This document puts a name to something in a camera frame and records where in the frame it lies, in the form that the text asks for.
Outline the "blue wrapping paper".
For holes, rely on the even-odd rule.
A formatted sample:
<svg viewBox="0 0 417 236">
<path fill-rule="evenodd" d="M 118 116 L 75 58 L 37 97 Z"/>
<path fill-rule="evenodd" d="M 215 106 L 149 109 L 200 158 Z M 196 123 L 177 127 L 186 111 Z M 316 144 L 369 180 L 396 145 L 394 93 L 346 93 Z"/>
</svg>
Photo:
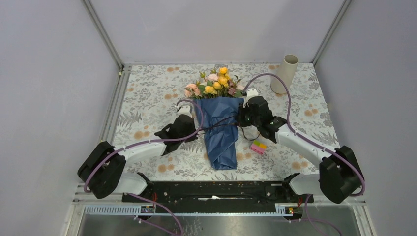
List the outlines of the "blue wrapping paper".
<svg viewBox="0 0 417 236">
<path fill-rule="evenodd" d="M 239 105 L 242 98 L 217 97 L 197 99 L 196 117 L 202 128 L 212 126 L 226 117 L 231 118 L 224 123 L 237 122 Z M 235 142 L 238 140 L 238 128 L 234 125 L 221 126 L 206 131 L 204 143 L 211 166 L 215 170 L 235 170 L 237 154 Z"/>
</svg>

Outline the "brown ribbon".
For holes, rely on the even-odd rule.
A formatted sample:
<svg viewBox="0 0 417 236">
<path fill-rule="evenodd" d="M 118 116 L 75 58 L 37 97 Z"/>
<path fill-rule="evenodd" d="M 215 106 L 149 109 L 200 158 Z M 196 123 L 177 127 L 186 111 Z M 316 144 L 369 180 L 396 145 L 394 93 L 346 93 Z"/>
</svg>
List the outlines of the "brown ribbon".
<svg viewBox="0 0 417 236">
<path fill-rule="evenodd" d="M 228 126 L 228 125 L 234 125 L 234 126 L 237 126 L 238 128 L 240 128 L 240 130 L 241 130 L 241 132 L 242 132 L 242 135 L 243 135 L 243 137 L 244 137 L 246 140 L 249 140 L 249 141 L 254 141 L 254 140 L 256 140 L 257 138 L 259 138 L 259 137 L 260 137 L 260 133 L 258 133 L 258 135 L 257 135 L 256 137 L 248 138 L 248 137 L 246 136 L 246 134 L 245 134 L 245 130 L 244 130 L 244 128 L 243 128 L 243 127 L 241 127 L 241 126 L 240 126 L 240 124 L 239 124 L 238 122 L 224 123 L 225 121 L 227 121 L 227 120 L 229 120 L 229 119 L 231 119 L 231 118 L 235 118 L 235 117 L 226 117 L 226 118 L 223 118 L 222 120 L 220 120 L 219 122 L 217 122 L 216 124 L 214 124 L 214 125 L 212 125 L 212 126 L 205 127 L 205 128 L 200 128 L 200 129 L 198 130 L 197 136 L 198 136 L 198 135 L 203 135 L 203 134 L 205 134 L 205 133 L 206 133 L 206 131 L 208 131 L 208 130 L 212 130 L 212 129 L 217 128 L 217 127 L 221 127 L 221 126 Z"/>
</svg>

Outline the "artificial flower bunch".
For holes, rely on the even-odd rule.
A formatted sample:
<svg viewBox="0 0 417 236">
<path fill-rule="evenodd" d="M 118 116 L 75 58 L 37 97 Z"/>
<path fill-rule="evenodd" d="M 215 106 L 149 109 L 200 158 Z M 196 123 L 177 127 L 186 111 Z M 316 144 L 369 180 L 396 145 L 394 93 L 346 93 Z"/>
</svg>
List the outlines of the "artificial flower bunch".
<svg viewBox="0 0 417 236">
<path fill-rule="evenodd" d="M 232 76 L 228 67 L 213 68 L 209 74 L 200 72 L 201 81 L 184 88 L 186 98 L 211 99 L 217 97 L 240 98 L 243 86 L 238 76 Z"/>
</svg>

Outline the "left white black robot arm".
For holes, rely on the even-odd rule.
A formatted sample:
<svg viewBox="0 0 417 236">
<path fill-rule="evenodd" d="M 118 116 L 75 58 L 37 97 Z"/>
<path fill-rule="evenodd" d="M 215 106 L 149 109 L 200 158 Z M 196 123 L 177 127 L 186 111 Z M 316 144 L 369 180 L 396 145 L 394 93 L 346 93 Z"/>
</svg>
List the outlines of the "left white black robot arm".
<svg viewBox="0 0 417 236">
<path fill-rule="evenodd" d="M 107 141 L 100 142 L 77 171 L 89 192 L 103 199 L 112 193 L 130 192 L 140 202 L 152 197 L 152 188 L 140 174 L 124 173 L 125 166 L 142 159 L 160 157 L 178 149 L 184 142 L 197 138 L 193 116 L 178 114 L 173 123 L 155 133 L 156 141 L 141 141 L 135 147 L 115 147 Z"/>
</svg>

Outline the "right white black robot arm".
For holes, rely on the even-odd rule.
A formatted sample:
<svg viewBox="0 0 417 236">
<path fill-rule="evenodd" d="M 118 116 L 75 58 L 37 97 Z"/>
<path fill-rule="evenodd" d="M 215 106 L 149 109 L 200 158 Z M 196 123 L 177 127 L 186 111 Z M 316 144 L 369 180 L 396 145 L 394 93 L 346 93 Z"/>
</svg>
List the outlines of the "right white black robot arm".
<svg viewBox="0 0 417 236">
<path fill-rule="evenodd" d="M 293 203 L 301 195 L 311 194 L 339 204 L 347 197 L 364 193 L 364 177 L 349 147 L 326 146 L 296 131 L 287 119 L 272 114 L 262 96 L 246 94 L 237 120 L 243 127 L 256 127 L 263 138 L 295 151 L 318 168 L 317 174 L 295 173 L 286 177 L 282 189 L 284 200 Z"/>
</svg>

